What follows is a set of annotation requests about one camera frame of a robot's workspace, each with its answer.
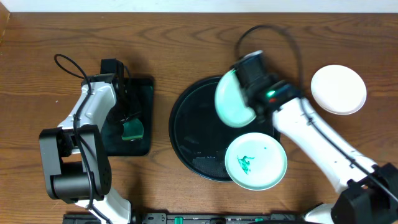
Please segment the yellow green-stained sponge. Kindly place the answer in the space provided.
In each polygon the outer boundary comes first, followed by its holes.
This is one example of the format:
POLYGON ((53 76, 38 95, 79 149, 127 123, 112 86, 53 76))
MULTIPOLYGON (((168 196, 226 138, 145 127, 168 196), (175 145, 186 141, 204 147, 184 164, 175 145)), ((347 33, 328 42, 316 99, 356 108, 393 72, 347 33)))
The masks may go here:
POLYGON ((142 139, 144 136, 144 127, 139 119, 132 119, 123 124, 122 140, 134 141, 142 139))

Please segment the mint plate with green stain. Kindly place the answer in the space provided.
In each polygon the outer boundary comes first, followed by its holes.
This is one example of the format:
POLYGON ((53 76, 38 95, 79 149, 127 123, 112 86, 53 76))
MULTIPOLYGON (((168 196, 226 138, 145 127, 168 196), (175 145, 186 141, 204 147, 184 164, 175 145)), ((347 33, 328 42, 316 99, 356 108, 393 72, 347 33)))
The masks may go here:
POLYGON ((247 133, 228 146, 224 157, 226 171, 240 187, 261 191, 277 185, 287 171, 282 145, 262 133, 247 133))

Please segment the white plate with green stain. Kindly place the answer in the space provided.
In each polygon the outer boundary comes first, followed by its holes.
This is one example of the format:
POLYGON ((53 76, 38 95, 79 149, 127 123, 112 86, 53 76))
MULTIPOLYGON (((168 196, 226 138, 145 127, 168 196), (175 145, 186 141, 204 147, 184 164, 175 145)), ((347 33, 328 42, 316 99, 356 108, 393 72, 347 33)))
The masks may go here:
POLYGON ((343 65, 327 65, 312 77, 311 92, 324 110, 338 115, 359 111, 366 102, 367 89, 354 70, 343 65))

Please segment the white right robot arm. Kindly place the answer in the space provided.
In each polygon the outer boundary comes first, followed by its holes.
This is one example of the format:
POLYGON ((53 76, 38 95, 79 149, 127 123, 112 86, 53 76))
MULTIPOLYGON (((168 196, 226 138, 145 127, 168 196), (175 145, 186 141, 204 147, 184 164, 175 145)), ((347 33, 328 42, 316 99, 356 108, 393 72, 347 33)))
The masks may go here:
POLYGON ((348 144, 313 110, 294 86, 280 81, 252 86, 248 105, 272 114, 274 127, 298 145, 326 175, 337 201, 307 212, 308 223, 394 223, 397 168, 377 165, 348 144))

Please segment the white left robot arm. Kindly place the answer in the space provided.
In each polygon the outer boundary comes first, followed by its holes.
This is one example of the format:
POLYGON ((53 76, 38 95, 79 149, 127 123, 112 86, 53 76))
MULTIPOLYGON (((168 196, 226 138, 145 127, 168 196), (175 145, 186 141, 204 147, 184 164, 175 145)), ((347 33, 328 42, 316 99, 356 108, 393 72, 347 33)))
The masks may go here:
POLYGON ((45 188, 53 200, 75 204, 101 223, 132 223, 131 202, 112 186, 112 172, 101 130, 110 112, 123 114, 131 80, 83 82, 70 114, 39 135, 45 188))

